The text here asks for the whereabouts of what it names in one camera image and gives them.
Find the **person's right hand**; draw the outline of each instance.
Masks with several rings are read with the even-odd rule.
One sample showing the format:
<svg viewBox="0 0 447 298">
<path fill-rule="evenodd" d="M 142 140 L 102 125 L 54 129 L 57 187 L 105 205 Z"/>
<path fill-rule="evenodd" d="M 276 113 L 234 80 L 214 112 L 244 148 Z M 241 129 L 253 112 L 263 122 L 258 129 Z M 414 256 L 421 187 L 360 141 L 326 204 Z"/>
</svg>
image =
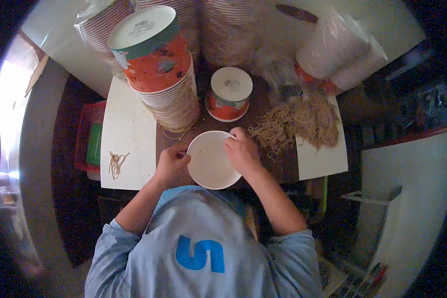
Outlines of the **person's right hand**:
<svg viewBox="0 0 447 298">
<path fill-rule="evenodd" d="M 241 127 L 230 131 L 234 138 L 228 137 L 223 146 L 233 168 L 244 178 L 262 169 L 258 149 L 251 137 Z"/>
</svg>

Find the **red container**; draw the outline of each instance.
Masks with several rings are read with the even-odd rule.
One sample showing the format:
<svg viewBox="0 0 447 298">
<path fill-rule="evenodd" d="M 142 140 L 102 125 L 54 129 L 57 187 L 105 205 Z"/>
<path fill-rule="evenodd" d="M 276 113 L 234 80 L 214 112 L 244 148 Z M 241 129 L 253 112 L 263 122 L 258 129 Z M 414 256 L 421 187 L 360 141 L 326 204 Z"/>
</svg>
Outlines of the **red container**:
<svg viewBox="0 0 447 298">
<path fill-rule="evenodd" d="M 79 117 L 77 127 L 76 150 L 75 150 L 75 168 L 82 171 L 99 172 L 100 166 L 88 164 L 86 154 L 88 152 L 89 135 L 93 124 L 102 124 L 104 119 L 104 110 L 106 101 L 95 104 L 85 104 Z"/>
</svg>

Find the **person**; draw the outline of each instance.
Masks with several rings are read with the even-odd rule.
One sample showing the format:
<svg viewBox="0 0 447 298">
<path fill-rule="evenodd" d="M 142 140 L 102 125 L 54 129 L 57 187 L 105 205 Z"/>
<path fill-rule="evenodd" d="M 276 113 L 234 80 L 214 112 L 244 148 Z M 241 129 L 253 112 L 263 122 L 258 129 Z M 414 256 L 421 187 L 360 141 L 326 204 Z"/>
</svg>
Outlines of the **person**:
<svg viewBox="0 0 447 298">
<path fill-rule="evenodd" d="M 263 168 L 250 136 L 240 127 L 230 133 L 235 139 L 224 142 L 229 161 L 281 236 L 266 247 L 256 241 L 236 197 L 200 186 L 166 190 L 191 161 L 185 146 L 174 146 L 104 226 L 85 297 L 322 297 L 305 219 Z"/>
</svg>

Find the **bowl rim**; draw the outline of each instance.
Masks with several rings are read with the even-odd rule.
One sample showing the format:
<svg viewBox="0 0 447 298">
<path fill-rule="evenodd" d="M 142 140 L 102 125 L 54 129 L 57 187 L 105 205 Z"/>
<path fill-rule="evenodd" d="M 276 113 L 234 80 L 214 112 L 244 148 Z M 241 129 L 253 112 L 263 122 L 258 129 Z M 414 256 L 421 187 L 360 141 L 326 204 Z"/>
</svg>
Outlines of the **bowl rim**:
<svg viewBox="0 0 447 298">
<path fill-rule="evenodd" d="M 231 138 L 233 138 L 233 139 L 236 139 L 232 134 L 230 134 L 230 133 L 228 133 L 228 132 L 225 132 L 225 131 L 223 131 L 223 130 L 209 130 L 209 131 L 206 131 L 206 132 L 203 132 L 203 133 L 197 135 L 197 136 L 192 140 L 192 142 L 189 144 L 189 147 L 187 147 L 187 152 L 189 152 L 190 147 L 192 146 L 193 142 L 194 142 L 198 137 L 200 137 L 201 135 L 204 135 L 204 134 L 208 134 L 208 133 L 224 133 L 224 134 L 228 135 L 229 137 L 231 137 Z M 207 189 L 211 189 L 211 190 L 220 190 L 220 189 L 225 189 L 225 188 L 231 187 L 232 185 L 234 185 L 235 183 L 237 183 L 237 181 L 240 180 L 240 178 L 242 177 L 242 175 L 241 175 L 239 172 L 237 172 L 237 170 L 235 170 L 235 171 L 237 172 L 237 174 L 238 174 L 238 179 L 236 179 L 236 180 L 233 181 L 231 184 L 229 184 L 229 185 L 227 185 L 227 186 L 225 186 L 225 187 L 214 188 L 214 187 L 203 186 L 202 184 L 200 184 L 199 182 L 197 182 L 197 181 L 192 177 L 192 175 L 191 175 L 191 172 L 190 172 L 190 170 L 189 170 L 189 165 L 187 165 L 187 171 L 189 171 L 189 175 L 191 176 L 191 178 L 192 178 L 192 180 L 193 180 L 194 182 L 196 182 L 198 185 L 202 186 L 203 188 L 207 188 Z"/>
</svg>

